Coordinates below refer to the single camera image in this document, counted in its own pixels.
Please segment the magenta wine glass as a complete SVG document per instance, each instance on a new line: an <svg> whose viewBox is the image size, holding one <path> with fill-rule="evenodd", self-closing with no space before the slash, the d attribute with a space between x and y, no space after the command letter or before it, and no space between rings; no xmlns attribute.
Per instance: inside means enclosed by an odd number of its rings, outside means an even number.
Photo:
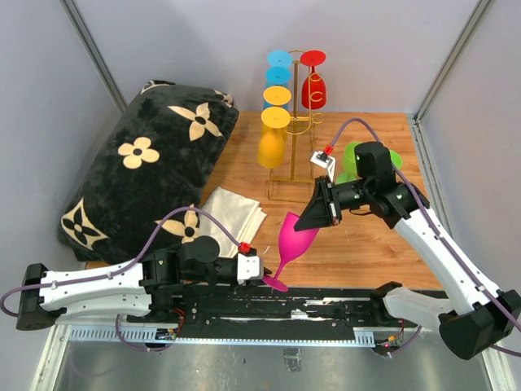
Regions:
<svg viewBox="0 0 521 391"><path fill-rule="evenodd" d="M280 257L278 268L274 276L265 275L263 277L264 284L280 292L288 291L288 286L279 279L285 266L306 253L319 232L318 228L296 231L295 225L298 221L299 216L295 213L288 212L285 216L278 234L278 253Z"/></svg>

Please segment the green wine glass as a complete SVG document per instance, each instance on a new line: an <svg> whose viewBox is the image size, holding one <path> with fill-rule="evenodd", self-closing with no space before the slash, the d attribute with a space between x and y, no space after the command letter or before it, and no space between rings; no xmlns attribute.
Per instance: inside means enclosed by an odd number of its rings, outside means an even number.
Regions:
<svg viewBox="0 0 521 391"><path fill-rule="evenodd" d="M393 150L388 150L388 159L387 160L388 160L388 166L393 171L399 170L403 164L401 156Z"/></svg>
<svg viewBox="0 0 521 391"><path fill-rule="evenodd" d="M335 183L341 184L357 180L357 163L355 158L354 149L360 142L349 143L344 149L344 155L342 159L342 167L344 171L338 175Z"/></svg>

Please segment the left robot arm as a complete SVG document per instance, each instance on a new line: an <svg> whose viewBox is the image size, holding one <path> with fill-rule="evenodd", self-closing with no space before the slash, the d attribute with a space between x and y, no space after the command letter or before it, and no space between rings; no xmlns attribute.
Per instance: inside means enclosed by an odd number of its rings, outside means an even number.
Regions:
<svg viewBox="0 0 521 391"><path fill-rule="evenodd" d="M95 270L54 272L32 264L25 272L15 327L36 331L58 320L117 315L130 322L171 323L184 313L189 285L235 290L257 285L270 273L254 248L222 257L209 236Z"/></svg>

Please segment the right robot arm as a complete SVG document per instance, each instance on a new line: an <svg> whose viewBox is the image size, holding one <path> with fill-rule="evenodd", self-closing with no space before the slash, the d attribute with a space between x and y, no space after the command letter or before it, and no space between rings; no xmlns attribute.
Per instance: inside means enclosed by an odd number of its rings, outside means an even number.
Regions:
<svg viewBox="0 0 521 391"><path fill-rule="evenodd" d="M442 284L446 297L436 299L389 282L370 294L369 316L379 326L394 319L438 332L447 348L468 360L519 327L520 295L486 277L442 227L428 199L392 163L380 142L354 149L358 178L335 184L331 150L313 152L313 164L327 170L316 178L311 200L295 224L296 231L340 224L344 210L362 206L418 253Z"/></svg>

